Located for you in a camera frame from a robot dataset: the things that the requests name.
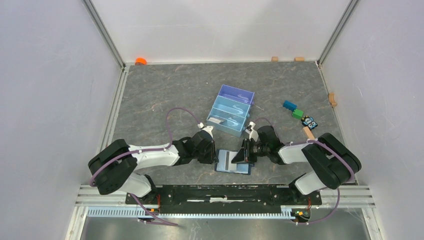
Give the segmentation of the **blue purple three-bin tray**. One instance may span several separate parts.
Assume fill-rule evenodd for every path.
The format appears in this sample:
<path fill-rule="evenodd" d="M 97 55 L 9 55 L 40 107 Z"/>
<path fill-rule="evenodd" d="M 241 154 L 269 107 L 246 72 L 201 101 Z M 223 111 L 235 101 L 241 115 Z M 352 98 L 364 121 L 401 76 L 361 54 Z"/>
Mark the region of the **blue purple three-bin tray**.
<path fill-rule="evenodd" d="M 207 124 L 239 138 L 245 130 L 254 96 L 255 93 L 252 91 L 223 84 L 206 118 Z M 226 119 L 226 122 L 222 124 L 209 122 L 208 118 L 211 117 Z"/>

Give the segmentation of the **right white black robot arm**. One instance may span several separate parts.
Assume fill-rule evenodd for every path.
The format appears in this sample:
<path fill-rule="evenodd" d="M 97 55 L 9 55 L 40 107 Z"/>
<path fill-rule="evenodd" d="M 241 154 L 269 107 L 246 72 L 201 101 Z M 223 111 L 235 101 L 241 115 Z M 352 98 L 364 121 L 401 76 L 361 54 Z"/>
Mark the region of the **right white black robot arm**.
<path fill-rule="evenodd" d="M 360 160 L 331 133 L 299 143 L 282 143 L 275 129 L 265 125 L 258 130 L 248 128 L 240 150 L 232 158 L 233 164 L 250 164 L 259 157 L 267 157 L 277 165 L 308 163 L 312 170 L 293 180 L 289 187 L 289 199 L 302 204 L 309 194 L 324 189 L 336 190 L 352 181 L 362 168 Z"/>

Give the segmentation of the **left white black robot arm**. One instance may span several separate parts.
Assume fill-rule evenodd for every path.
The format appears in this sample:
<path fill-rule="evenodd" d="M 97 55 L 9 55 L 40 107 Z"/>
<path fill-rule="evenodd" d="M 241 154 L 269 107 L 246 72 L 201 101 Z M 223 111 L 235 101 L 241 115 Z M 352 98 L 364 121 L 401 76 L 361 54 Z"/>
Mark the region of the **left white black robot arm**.
<path fill-rule="evenodd" d="M 136 172 L 156 166 L 186 165 L 192 160 L 208 165 L 217 162 L 212 126 L 202 128 L 192 137 L 157 146 L 137 146 L 127 144 L 124 139 L 115 140 L 88 162 L 92 174 L 89 185 L 96 187 L 101 195 L 122 191 L 151 204 L 157 198 L 154 183 L 148 175 Z"/>

